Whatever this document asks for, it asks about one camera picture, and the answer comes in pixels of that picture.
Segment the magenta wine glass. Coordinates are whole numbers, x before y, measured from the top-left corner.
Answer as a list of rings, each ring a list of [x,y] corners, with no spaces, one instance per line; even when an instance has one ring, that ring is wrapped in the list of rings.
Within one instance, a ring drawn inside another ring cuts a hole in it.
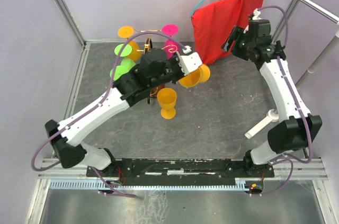
[[[170,37],[176,35],[178,31],[178,26],[175,24],[167,24],[162,28],[162,32],[166,35],[169,35]],[[178,51],[178,49],[178,44],[171,39],[167,39],[163,47],[163,50],[167,54],[167,59],[170,59],[175,54],[175,52]]]

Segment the orange wine glass front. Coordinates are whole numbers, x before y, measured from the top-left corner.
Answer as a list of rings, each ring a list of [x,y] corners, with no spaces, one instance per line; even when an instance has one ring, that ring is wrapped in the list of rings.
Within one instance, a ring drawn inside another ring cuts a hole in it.
[[[202,64],[197,70],[180,79],[179,83],[183,87],[190,88],[199,83],[204,83],[208,81],[210,75],[211,75],[210,68],[206,64]]]

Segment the green wine glass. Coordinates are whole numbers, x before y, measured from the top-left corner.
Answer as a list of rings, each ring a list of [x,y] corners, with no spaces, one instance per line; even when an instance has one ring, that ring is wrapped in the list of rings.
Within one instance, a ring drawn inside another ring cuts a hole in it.
[[[110,70],[110,77],[113,77],[113,80],[119,79],[121,75],[125,73],[125,68],[123,66],[116,66],[115,70]]]
[[[121,53],[122,60],[120,62],[119,66],[123,66],[125,68],[125,73],[127,73],[131,68],[133,68],[136,63],[128,58],[128,56],[132,53],[132,47],[131,45],[126,45],[126,47],[123,49]]]

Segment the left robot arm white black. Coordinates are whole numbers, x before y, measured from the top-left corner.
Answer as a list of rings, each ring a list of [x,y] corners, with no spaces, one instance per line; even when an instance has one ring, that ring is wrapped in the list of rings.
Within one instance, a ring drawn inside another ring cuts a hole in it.
[[[164,50],[153,48],[110,84],[96,101],[66,120],[48,121],[45,129],[61,166],[72,168],[84,164],[98,169],[104,176],[114,175],[117,164],[110,151],[84,143],[85,137],[108,119],[148,98],[152,89],[176,83],[201,64],[196,52],[184,55],[176,52],[168,58]]]

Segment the gold wine glass rack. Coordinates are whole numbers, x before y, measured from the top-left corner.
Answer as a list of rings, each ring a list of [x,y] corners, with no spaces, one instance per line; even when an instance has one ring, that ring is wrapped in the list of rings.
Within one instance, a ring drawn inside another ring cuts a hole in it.
[[[150,104],[151,98],[156,98],[166,83],[173,80],[172,64],[167,60],[165,50],[154,48],[151,37],[148,37],[144,44],[144,54],[135,72],[143,89],[148,91],[147,104]]]

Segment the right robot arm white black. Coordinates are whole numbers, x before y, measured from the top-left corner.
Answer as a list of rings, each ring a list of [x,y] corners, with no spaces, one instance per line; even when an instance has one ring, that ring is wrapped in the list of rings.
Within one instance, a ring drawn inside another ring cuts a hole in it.
[[[267,140],[245,155],[243,172],[256,176],[264,164],[277,164],[298,158],[292,153],[308,148],[307,163],[313,157],[312,143],[323,125],[319,115],[312,115],[303,102],[289,73],[289,66],[280,41],[273,42],[269,20],[250,20],[243,29],[234,26],[222,50],[253,62],[265,79],[276,109],[279,123],[267,133]]]

